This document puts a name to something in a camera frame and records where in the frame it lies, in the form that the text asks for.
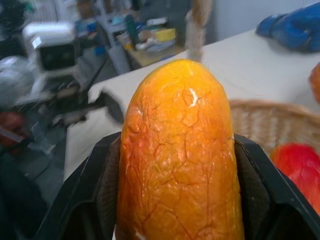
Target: blue glove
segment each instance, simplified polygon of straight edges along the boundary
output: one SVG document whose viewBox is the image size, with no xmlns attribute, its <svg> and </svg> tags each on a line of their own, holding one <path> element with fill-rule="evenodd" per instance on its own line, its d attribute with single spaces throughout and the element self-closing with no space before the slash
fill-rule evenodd
<svg viewBox="0 0 320 240">
<path fill-rule="evenodd" d="M 256 33 L 290 49 L 320 52 L 320 2 L 289 14 L 269 16 L 258 25 Z"/>
</svg>

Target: orange fruit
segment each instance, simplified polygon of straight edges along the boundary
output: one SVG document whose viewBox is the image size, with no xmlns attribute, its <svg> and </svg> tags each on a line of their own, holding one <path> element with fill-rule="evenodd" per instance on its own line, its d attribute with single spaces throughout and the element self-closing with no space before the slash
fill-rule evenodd
<svg viewBox="0 0 320 240">
<path fill-rule="evenodd" d="M 312 70 L 309 82 L 314 98 L 320 104 L 320 63 Z"/>
<path fill-rule="evenodd" d="M 202 64 L 163 65 L 131 99 L 121 134 L 116 237 L 244 239 L 230 106 Z"/>
</svg>

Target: wall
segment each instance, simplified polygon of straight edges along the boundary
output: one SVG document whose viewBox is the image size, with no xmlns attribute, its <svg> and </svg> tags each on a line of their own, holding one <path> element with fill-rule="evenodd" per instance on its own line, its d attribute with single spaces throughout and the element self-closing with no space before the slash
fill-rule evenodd
<svg viewBox="0 0 320 240">
<path fill-rule="evenodd" d="M 255 29 L 266 17 L 287 13 L 319 0 L 213 0 L 213 16 L 207 28 L 211 41 Z"/>
</svg>

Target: white table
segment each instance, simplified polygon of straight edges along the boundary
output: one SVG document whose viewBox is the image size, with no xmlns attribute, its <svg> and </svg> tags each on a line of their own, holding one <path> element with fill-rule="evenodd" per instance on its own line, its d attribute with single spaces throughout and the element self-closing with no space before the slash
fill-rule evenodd
<svg viewBox="0 0 320 240">
<path fill-rule="evenodd" d="M 296 103 L 320 113 L 320 106 L 308 83 L 312 68 L 320 61 L 320 53 L 289 51 L 272 39 L 257 36 L 254 31 L 207 45 L 203 52 L 202 63 L 221 82 L 229 99 Z M 182 52 L 176 57 L 100 82 L 92 87 L 90 97 L 97 98 L 106 88 L 126 110 L 146 75 L 175 58 L 186 57 L 186 52 Z M 95 143 L 120 130 L 103 110 L 90 113 L 87 122 L 71 127 L 67 135 L 65 179 L 88 156 Z"/>
</svg>

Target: red fruit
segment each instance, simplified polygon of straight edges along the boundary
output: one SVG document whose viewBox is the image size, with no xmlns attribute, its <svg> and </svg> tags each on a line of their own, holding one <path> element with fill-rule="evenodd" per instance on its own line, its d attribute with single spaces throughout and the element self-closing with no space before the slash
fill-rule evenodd
<svg viewBox="0 0 320 240">
<path fill-rule="evenodd" d="M 320 156 L 316 150 L 308 145 L 289 143 L 277 147 L 270 158 L 320 215 Z"/>
</svg>

